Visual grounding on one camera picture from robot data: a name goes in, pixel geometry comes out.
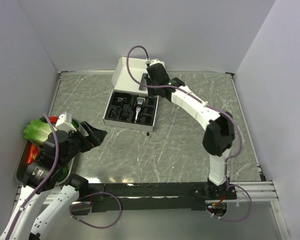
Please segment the black silver hair clipper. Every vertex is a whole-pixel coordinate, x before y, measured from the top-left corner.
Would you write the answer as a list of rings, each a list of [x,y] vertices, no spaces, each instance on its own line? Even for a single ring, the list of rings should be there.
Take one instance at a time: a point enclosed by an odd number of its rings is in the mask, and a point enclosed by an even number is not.
[[[138,119],[140,117],[141,114],[141,110],[143,107],[143,104],[145,102],[145,98],[144,97],[137,97],[136,99],[136,107],[135,107],[135,117],[134,117],[134,123],[136,124],[138,122]]]

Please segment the white box with black tray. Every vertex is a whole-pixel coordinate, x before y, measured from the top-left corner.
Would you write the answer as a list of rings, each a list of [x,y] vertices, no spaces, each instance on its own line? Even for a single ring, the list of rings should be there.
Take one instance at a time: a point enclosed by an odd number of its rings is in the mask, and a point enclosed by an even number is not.
[[[130,58],[127,67],[127,58],[121,57],[112,75],[113,90],[103,115],[106,126],[127,128],[145,132],[153,132],[157,115],[159,98],[148,96],[148,90],[139,85],[146,83],[148,75],[144,59]],[[138,81],[135,83],[128,71]],[[134,123],[136,114],[137,97],[144,97],[138,122]]]

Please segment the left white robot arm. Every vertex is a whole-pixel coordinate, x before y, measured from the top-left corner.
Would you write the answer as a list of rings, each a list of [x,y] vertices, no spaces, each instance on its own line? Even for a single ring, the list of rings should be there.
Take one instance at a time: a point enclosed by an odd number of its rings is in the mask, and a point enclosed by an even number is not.
[[[108,134],[86,121],[76,127],[72,121],[52,123],[42,119],[31,121],[23,133],[40,151],[27,166],[18,202],[1,240],[42,240],[61,211],[76,200],[85,200],[89,182],[73,174],[64,181],[57,198],[40,212],[53,188],[63,181],[68,163],[79,153],[100,146]]]

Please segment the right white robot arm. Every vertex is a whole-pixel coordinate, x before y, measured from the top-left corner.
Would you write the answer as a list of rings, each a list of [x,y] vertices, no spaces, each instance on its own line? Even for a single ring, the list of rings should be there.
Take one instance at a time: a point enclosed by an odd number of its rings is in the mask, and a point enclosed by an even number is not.
[[[220,199],[230,188],[228,161],[241,153],[239,148],[235,154],[230,154],[235,138],[241,136],[238,125],[229,112],[213,108],[182,80],[170,78],[160,61],[149,61],[146,66],[148,94],[179,106],[203,128],[202,145],[210,161],[207,191],[213,199]]]

